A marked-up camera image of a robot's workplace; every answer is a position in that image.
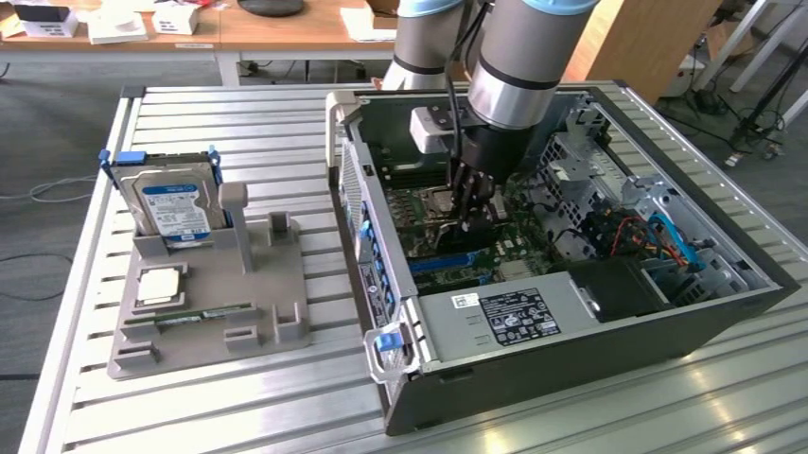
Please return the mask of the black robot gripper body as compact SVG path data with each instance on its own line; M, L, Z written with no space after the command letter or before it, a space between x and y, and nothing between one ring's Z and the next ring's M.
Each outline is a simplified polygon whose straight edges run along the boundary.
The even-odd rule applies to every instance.
M468 178L483 173L505 184L528 151L533 129L505 130L483 125L463 130L459 171Z

